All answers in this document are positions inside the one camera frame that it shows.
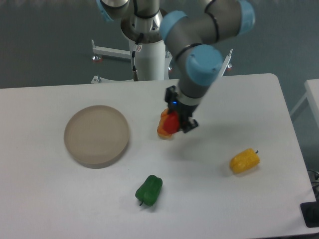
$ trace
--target green bell pepper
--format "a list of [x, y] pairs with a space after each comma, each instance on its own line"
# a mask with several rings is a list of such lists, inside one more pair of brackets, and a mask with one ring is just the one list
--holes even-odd
[[162, 185], [162, 179], [150, 175], [135, 193], [135, 197], [141, 201], [140, 206], [143, 203], [153, 206], [159, 197]]

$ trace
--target black cable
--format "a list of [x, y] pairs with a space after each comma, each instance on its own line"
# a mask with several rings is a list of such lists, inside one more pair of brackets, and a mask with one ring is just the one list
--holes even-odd
[[215, 18], [215, 16], [213, 14], [211, 14], [210, 12], [206, 12], [207, 15], [209, 15], [211, 17], [211, 19], [213, 20], [213, 23], [215, 25], [215, 30], [216, 30], [216, 42], [219, 40], [219, 25], [217, 22], [217, 19]]
[[159, 13], [160, 9], [158, 9], [157, 12], [155, 12], [154, 14], [152, 15], [148, 15], [148, 16], [142, 16], [142, 15], [139, 15], [137, 13], [134, 13], [135, 16], [139, 17], [139, 18], [143, 18], [143, 19], [150, 19], [152, 17], [155, 17], [158, 13]]
[[126, 3], [124, 3], [122, 6], [109, 6], [109, 5], [105, 4], [102, 0], [100, 0], [100, 3], [102, 4], [103, 7], [106, 7], [106, 8], [110, 8], [110, 9], [120, 9], [120, 8], [123, 8], [126, 4], [128, 4], [129, 1], [127, 1]]
[[[140, 33], [140, 35], [138, 36], [138, 38], [137, 38], [137, 40], [135, 42], [135, 46], [138, 45], [142, 41], [143, 37], [144, 37], [144, 34]], [[135, 53], [136, 53], [136, 51], [132, 50], [132, 71], [133, 71], [133, 79], [134, 79], [134, 81], [138, 81], [137, 69], [136, 69], [136, 66], [135, 66]]]
[[187, 51], [188, 49], [192, 48], [192, 47], [195, 47], [195, 46], [199, 46], [201, 45], [201, 43], [193, 43], [193, 44], [190, 44], [190, 45], [187, 45], [186, 47], [184, 47], [176, 56], [175, 56], [175, 61], [177, 61], [179, 59], [179, 57], [185, 52]]
[[133, 0], [133, 5], [134, 5], [134, 14], [138, 12], [138, 3], [136, 0]]
[[314, 185], [314, 186], [313, 186], [313, 190], [317, 189], [317, 187], [319, 187], [319, 184]]
[[314, 171], [314, 170], [311, 170], [311, 169], [309, 169], [309, 170], [307, 170], [308, 172], [312, 172], [312, 173], [314, 173], [315, 174], [315, 179], [316, 180], [318, 180], [319, 179], [319, 173], [318, 172], [316, 172], [316, 171]]
[[205, 7], [204, 13], [207, 12], [208, 8], [215, 2], [216, 0], [211, 1], [207, 6]]

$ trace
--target white table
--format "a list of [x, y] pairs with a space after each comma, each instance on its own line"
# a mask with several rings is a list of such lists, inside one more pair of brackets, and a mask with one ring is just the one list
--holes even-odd
[[[244, 239], [316, 233], [300, 203], [314, 201], [276, 76], [223, 77], [174, 140], [156, 128], [176, 81], [0, 90], [1, 239]], [[123, 157], [104, 169], [76, 163], [63, 142], [79, 110], [109, 105], [131, 128]], [[230, 159], [252, 147], [261, 163], [235, 176]], [[134, 194], [163, 179], [148, 208]]]
[[319, 79], [307, 80], [305, 88], [306, 93], [290, 111], [290, 116], [294, 121], [307, 106], [310, 106], [319, 127]]

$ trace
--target beige plate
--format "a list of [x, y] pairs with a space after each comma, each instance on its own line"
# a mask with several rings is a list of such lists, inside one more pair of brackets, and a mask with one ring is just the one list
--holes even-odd
[[125, 117], [109, 106], [91, 106], [76, 113], [64, 131], [70, 154], [88, 168], [104, 168], [119, 158], [130, 137]]

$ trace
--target yellow bell pepper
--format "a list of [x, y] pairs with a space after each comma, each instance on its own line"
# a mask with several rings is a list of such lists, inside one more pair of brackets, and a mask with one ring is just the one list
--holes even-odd
[[242, 173], [255, 167], [259, 162], [260, 159], [255, 151], [252, 148], [248, 148], [233, 157], [229, 166], [234, 173]]

